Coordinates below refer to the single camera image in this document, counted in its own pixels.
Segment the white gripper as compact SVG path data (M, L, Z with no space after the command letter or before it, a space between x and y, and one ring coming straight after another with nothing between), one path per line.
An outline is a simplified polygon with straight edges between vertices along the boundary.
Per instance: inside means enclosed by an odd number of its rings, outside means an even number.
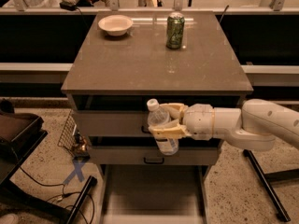
M161 107L169 112L172 119L164 125L150 125L149 131L155 138L181 139L190 137L194 140L209 140L213 134L214 109L211 105L195 104L187 107L182 103L166 103Z

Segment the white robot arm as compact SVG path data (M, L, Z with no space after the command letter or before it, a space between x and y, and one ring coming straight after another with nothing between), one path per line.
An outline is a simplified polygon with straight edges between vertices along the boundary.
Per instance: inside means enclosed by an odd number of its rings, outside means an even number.
M147 101L149 132L166 154L178 150L178 140L221 139L241 149L267 151L278 137L299 148L299 113L261 99L240 108Z

